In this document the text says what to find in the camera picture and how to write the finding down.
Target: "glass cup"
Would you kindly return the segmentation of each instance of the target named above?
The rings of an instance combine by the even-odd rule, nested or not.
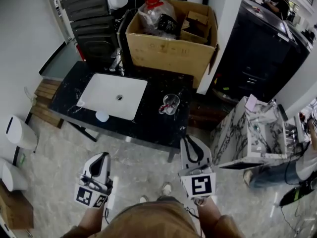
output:
[[[176,94],[167,94],[163,98],[163,105],[159,108],[160,114],[167,114],[172,116],[176,113],[177,107],[180,103],[179,97]]]

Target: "sink drain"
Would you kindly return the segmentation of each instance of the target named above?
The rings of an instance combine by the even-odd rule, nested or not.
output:
[[[117,97],[115,98],[117,101],[122,101],[123,96],[121,94],[117,95]]]

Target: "sneaker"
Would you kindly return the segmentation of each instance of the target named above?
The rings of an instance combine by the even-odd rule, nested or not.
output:
[[[253,177],[253,173],[251,170],[247,170],[244,172],[243,179],[244,179],[244,182],[247,184],[247,186],[250,186],[252,177]]]
[[[147,196],[145,196],[145,195],[141,196],[140,204],[146,203],[146,202],[149,202],[149,198]]]
[[[172,193],[172,184],[165,182],[162,186],[161,196],[170,196]]]

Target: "black marble countertop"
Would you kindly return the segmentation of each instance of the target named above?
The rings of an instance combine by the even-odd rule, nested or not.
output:
[[[126,77],[145,79],[148,82],[135,118],[131,121],[110,116],[107,122],[101,122],[96,118],[95,111],[76,106],[96,72],[102,73],[91,71],[86,62],[77,62],[58,88],[49,108],[64,120],[100,133],[108,134],[107,131],[112,131],[149,143],[179,148],[188,123],[192,76],[142,67],[126,70]],[[160,115],[158,111],[163,105],[163,97],[169,93],[180,98],[180,105],[175,115]]]

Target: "white marble cabinet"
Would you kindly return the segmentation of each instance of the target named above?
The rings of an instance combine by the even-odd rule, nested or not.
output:
[[[275,108],[265,114],[266,103],[257,101],[252,112],[245,108],[244,97],[211,132],[211,155],[215,166],[246,169],[274,164],[289,157],[285,126]]]

